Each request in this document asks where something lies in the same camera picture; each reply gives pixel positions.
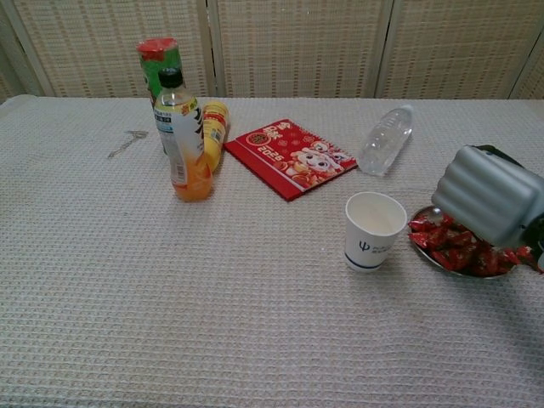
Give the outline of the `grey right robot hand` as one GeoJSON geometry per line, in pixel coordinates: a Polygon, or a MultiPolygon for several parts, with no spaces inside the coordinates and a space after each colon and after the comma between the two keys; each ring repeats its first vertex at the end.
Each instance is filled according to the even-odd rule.
{"type": "Polygon", "coordinates": [[[543,262],[543,177],[492,145],[466,145],[432,203],[496,247],[530,247],[543,262]]]}

